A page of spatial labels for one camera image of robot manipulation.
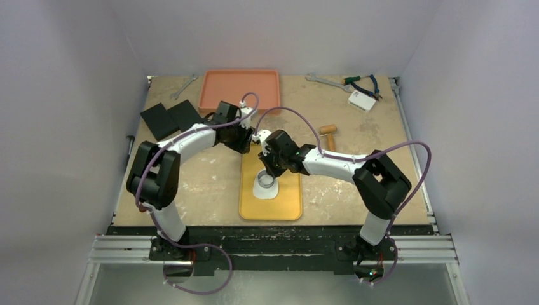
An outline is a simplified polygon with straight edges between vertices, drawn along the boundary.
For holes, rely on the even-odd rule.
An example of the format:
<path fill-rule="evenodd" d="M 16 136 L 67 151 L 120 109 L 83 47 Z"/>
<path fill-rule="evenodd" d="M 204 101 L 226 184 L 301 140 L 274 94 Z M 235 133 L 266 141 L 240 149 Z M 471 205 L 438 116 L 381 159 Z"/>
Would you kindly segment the metal ring cutter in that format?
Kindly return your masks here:
<path fill-rule="evenodd" d="M 257 174 L 257 183 L 263 189 L 269 189 L 273 187 L 275 178 L 267 173 L 266 170 L 261 170 Z"/>

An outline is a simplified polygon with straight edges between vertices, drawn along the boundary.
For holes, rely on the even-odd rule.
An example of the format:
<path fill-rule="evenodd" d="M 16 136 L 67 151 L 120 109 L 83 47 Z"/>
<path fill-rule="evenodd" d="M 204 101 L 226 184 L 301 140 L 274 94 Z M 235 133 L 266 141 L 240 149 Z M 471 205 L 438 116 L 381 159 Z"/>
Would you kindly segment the white dough ball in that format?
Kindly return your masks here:
<path fill-rule="evenodd" d="M 255 198 L 260 199 L 260 200 L 272 200 L 277 197 L 278 192 L 279 192 L 278 179 L 275 178 L 275 183 L 273 187 L 269 189 L 263 189 L 257 183 L 257 176 L 255 177 L 254 185 L 252 189 L 252 193 Z"/>

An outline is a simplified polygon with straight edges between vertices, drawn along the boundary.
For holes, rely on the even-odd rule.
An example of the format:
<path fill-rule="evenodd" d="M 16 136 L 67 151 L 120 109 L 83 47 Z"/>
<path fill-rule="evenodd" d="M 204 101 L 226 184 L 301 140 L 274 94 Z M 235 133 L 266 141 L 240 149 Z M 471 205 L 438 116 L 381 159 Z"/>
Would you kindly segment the yellow tray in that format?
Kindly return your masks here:
<path fill-rule="evenodd" d="M 272 200 L 260 200 L 252 193 L 254 179 L 264 165 L 259 161 L 261 146 L 252 144 L 250 152 L 242 156 L 240 171 L 239 214 L 247 220 L 297 220 L 303 212 L 301 178 L 284 173 L 278 179 L 279 192 Z"/>

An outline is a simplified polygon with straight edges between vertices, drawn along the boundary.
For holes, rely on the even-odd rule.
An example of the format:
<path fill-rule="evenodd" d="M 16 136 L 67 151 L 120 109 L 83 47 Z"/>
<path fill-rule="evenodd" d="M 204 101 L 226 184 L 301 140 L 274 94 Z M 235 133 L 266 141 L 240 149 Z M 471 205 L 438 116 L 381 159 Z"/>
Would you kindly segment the wooden dough roller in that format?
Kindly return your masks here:
<path fill-rule="evenodd" d="M 337 132 L 337 126 L 335 124 L 324 125 L 320 127 L 319 132 L 321 136 L 326 138 L 327 150 L 336 152 L 334 134 Z"/>

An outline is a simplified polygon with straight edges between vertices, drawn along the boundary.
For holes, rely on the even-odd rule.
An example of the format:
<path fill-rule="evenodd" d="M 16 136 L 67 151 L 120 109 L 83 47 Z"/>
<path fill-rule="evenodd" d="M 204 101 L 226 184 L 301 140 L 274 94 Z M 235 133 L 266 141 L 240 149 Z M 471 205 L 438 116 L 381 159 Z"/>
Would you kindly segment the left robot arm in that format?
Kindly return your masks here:
<path fill-rule="evenodd" d="M 158 236 L 166 240 L 165 252 L 181 260 L 189 253 L 188 229 L 173 206 L 179 188 L 181 165 L 196 154 L 222 144 L 240 154 L 250 151 L 254 132 L 251 118 L 257 108 L 220 102 L 211 116 L 202 117 L 190 101 L 170 109 L 180 134 L 159 143 L 144 141 L 136 151 L 126 181 L 135 204 L 150 213 Z"/>

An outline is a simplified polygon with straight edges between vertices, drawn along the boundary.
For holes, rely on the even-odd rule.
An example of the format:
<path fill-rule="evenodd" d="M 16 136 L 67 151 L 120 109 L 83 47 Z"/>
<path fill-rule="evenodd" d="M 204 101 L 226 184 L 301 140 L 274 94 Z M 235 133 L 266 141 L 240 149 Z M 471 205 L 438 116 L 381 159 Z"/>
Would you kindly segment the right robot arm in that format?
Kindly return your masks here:
<path fill-rule="evenodd" d="M 393 215 L 411 190 L 411 182 L 389 156 L 375 150 L 370 155 L 356 158 L 331 154 L 312 144 L 298 146 L 283 130 L 262 130 L 252 140 L 260 144 L 259 159 L 273 178 L 289 171 L 330 177 L 355 185 L 368 210 L 357 241 L 358 253 L 366 259 L 380 253 L 381 241 Z"/>

